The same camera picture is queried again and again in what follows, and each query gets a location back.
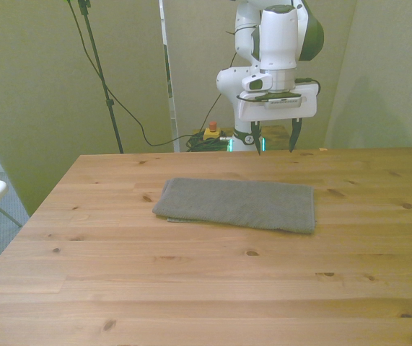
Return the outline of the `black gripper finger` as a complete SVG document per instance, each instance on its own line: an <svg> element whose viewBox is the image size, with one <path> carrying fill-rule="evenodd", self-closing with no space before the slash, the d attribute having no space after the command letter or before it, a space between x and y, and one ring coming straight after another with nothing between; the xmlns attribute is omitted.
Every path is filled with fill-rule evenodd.
<svg viewBox="0 0 412 346"><path fill-rule="evenodd" d="M289 138L289 151L292 152L295 149L299 135L302 129L302 119L293 118L292 119L292 132Z"/></svg>
<svg viewBox="0 0 412 346"><path fill-rule="evenodd" d="M254 140L254 144L256 147L256 151L258 152L258 155L261 154L261 142L260 142L260 137L261 137L261 126L258 121L251 122L250 124L250 129L251 129L251 135Z"/></svg>

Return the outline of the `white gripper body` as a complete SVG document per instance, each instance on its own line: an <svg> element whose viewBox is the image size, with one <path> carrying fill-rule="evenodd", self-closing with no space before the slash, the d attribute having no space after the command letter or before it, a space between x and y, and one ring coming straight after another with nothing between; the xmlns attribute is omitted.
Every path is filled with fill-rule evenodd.
<svg viewBox="0 0 412 346"><path fill-rule="evenodd" d="M289 93L242 92L237 96L241 121L267 121L313 117L317 112L317 83L297 84Z"/></svg>

